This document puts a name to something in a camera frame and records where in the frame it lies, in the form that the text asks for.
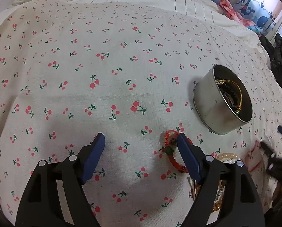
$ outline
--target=silver screw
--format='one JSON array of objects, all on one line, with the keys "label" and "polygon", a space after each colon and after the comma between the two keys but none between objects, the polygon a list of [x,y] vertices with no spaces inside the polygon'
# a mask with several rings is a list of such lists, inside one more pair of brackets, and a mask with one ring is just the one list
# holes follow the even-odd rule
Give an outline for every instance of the silver screw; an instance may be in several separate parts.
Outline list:
[{"label": "silver screw", "polygon": [[76,156],[76,155],[71,155],[71,156],[68,157],[68,159],[69,159],[70,161],[74,161],[74,160],[77,159],[77,156]]},{"label": "silver screw", "polygon": [[45,160],[41,160],[41,161],[39,161],[39,166],[44,166],[46,164],[46,161]]},{"label": "silver screw", "polygon": [[244,165],[244,163],[240,160],[238,160],[236,163],[237,163],[237,166],[240,166],[240,167],[242,167]]},{"label": "silver screw", "polygon": [[211,155],[207,155],[207,156],[205,157],[205,159],[206,159],[207,161],[209,161],[209,162],[214,161],[214,158],[213,158]]},{"label": "silver screw", "polygon": [[271,170],[273,168],[273,164],[270,164],[270,166],[268,167],[268,170]]}]

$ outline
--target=red braided bracelet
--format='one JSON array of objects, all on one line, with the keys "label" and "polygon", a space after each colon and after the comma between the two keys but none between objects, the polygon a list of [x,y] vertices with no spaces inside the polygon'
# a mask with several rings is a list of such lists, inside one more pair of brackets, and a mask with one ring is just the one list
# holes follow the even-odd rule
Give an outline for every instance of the red braided bracelet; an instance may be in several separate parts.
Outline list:
[{"label": "red braided bracelet", "polygon": [[188,173],[188,170],[185,166],[180,165],[174,158],[173,153],[174,153],[174,149],[170,146],[169,144],[169,135],[170,132],[174,132],[175,135],[180,134],[178,131],[175,130],[168,130],[165,133],[165,153],[169,158],[170,163],[181,173]]}]

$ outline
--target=silver can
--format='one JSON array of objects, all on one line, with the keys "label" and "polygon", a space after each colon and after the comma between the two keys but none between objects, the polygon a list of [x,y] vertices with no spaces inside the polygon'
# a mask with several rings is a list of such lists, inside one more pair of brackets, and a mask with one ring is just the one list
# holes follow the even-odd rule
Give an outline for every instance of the silver can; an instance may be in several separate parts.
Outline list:
[{"label": "silver can", "polygon": [[[234,81],[242,94],[241,111],[237,116],[224,99],[217,79]],[[239,77],[223,65],[214,65],[193,90],[193,102],[200,119],[212,132],[224,135],[252,120],[252,102]]]}]

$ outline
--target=green bead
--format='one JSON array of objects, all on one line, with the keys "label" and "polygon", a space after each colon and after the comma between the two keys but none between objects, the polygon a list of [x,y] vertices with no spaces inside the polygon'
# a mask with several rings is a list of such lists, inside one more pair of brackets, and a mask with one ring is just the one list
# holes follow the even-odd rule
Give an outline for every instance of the green bead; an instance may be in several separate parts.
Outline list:
[{"label": "green bead", "polygon": [[166,153],[167,155],[172,155],[172,154],[174,153],[174,150],[173,150],[170,146],[167,146],[167,147],[165,148],[165,153]]}]

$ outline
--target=bed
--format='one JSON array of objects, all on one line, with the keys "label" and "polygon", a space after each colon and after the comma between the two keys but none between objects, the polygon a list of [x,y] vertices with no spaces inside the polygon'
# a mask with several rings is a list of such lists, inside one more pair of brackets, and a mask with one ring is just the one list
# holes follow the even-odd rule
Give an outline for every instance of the bed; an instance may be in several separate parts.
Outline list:
[{"label": "bed", "polygon": [[[260,140],[282,156],[282,90],[266,51],[212,1],[13,5],[0,13],[0,208],[11,223],[37,162],[77,154],[98,132],[105,150],[83,189],[101,226],[180,226],[193,200],[188,175],[163,152],[169,129],[215,157],[244,158]],[[215,64],[236,72],[254,110],[251,123],[223,136],[209,132],[192,100]],[[276,181],[263,161],[252,178],[266,211]]]}]

